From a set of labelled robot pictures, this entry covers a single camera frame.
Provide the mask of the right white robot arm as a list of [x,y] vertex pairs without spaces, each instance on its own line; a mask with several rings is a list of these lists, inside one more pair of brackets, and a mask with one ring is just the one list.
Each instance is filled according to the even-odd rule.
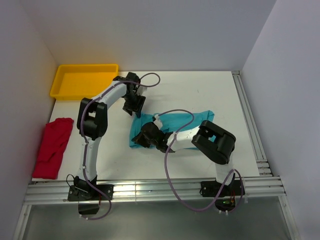
[[217,191],[227,195],[233,190],[235,173],[231,171],[236,137],[232,133],[209,120],[183,131],[165,131],[161,127],[163,123],[153,118],[131,140],[143,148],[154,147],[165,156],[180,150],[199,150],[215,164]]

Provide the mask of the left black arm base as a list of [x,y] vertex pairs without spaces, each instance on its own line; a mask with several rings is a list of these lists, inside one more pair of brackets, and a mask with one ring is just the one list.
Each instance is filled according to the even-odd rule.
[[66,183],[69,186],[67,201],[78,203],[78,213],[92,217],[96,215],[102,201],[109,203],[113,199],[114,185],[113,184],[97,184],[97,177],[95,177],[90,184],[78,176],[74,177],[68,174]]

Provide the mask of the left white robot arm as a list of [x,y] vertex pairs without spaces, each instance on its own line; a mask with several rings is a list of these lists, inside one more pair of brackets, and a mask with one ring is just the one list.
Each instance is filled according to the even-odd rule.
[[123,110],[129,115],[141,117],[146,97],[142,95],[144,86],[141,78],[133,72],[125,77],[116,76],[111,84],[93,98],[83,98],[80,102],[77,128],[83,137],[83,157],[73,184],[86,200],[96,197],[97,156],[99,144],[108,128],[108,110],[120,98],[124,99]]

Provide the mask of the teal t shirt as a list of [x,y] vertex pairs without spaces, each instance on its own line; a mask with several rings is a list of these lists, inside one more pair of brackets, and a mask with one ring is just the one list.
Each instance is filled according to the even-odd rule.
[[[134,117],[133,122],[131,124],[130,132],[129,132],[129,147],[131,149],[142,148],[141,145],[133,142],[132,139],[140,133],[143,125],[153,121],[154,115],[155,113],[154,114],[142,113],[140,118],[137,118],[136,116]],[[214,112],[211,110],[193,113],[193,115],[194,115],[193,122],[188,126],[184,127],[182,131],[193,129],[199,126],[205,120],[213,122],[215,117]],[[160,116],[159,119],[162,122],[161,131],[163,131],[164,133],[169,133],[169,132],[177,131],[180,127],[190,122],[192,120],[192,116],[189,113],[166,113]]]

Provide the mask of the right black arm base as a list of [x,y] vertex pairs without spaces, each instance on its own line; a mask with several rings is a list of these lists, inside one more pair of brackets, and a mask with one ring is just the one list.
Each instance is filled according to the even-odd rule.
[[[204,198],[215,197],[220,190],[221,183],[217,181],[201,181],[200,195]],[[237,206],[236,197],[242,199],[245,196],[245,188],[241,180],[232,180],[229,185],[225,185],[218,199],[215,201],[215,207],[222,212],[232,211]]]

